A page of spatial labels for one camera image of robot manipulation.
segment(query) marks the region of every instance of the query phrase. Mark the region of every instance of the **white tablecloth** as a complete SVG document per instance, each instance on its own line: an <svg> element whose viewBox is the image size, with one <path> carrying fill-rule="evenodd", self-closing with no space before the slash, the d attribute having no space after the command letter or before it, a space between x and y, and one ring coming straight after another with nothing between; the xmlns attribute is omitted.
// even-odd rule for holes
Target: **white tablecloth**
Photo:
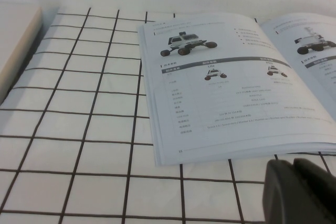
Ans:
<svg viewBox="0 0 336 224"><path fill-rule="evenodd" d="M0 224L264 222L276 156L154 166L136 28L171 17L59 11L0 107Z"/></svg>

